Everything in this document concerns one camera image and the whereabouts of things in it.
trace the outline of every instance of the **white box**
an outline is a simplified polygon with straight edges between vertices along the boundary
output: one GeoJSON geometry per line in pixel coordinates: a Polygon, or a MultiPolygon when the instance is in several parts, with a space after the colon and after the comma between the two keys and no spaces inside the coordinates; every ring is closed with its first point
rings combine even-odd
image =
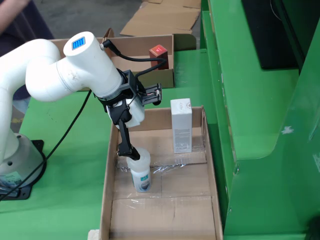
{"type": "Polygon", "coordinates": [[[192,106],[190,98],[173,99],[171,103],[173,151],[192,152],[192,106]]]}

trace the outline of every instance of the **dark clothing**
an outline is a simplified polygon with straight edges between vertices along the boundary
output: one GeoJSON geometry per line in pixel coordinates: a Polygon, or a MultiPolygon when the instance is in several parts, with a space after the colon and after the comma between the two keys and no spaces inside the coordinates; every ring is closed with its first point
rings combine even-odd
{"type": "MultiPolygon", "coordinates": [[[[53,39],[48,26],[40,15],[35,3],[31,1],[0,35],[0,57],[16,49],[20,45],[34,39],[53,39]]],[[[14,100],[28,98],[26,86],[19,88],[13,95],[14,100]]]]}

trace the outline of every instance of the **plastic bottle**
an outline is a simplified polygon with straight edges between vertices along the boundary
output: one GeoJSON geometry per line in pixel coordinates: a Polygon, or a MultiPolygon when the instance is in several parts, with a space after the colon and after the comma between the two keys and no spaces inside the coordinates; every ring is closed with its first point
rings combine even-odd
{"type": "Polygon", "coordinates": [[[127,157],[126,163],[131,170],[135,190],[143,193],[151,187],[150,153],[142,147],[137,147],[136,150],[140,154],[140,159],[135,161],[127,157]]]}

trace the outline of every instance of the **green partition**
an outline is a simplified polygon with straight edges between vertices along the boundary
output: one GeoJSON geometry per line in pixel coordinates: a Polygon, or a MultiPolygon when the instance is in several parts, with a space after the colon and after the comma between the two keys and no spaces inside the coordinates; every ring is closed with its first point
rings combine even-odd
{"type": "Polygon", "coordinates": [[[218,78],[212,85],[224,170],[218,181],[228,196],[224,236],[304,239],[320,215],[320,25],[300,76],[265,71],[241,0],[209,0],[208,7],[202,38],[218,78]]]}

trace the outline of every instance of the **red box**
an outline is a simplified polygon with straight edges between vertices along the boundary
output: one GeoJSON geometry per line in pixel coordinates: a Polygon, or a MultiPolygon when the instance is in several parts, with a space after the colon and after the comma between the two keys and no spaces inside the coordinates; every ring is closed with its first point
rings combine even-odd
{"type": "MultiPolygon", "coordinates": [[[[149,55],[150,58],[161,58],[161,59],[166,59],[166,64],[157,68],[156,70],[164,70],[164,69],[169,69],[169,61],[168,61],[168,50],[165,49],[163,46],[160,44],[151,48],[149,50],[149,55]]],[[[161,63],[161,61],[152,61],[151,66],[155,66],[157,64],[161,63]]]]}

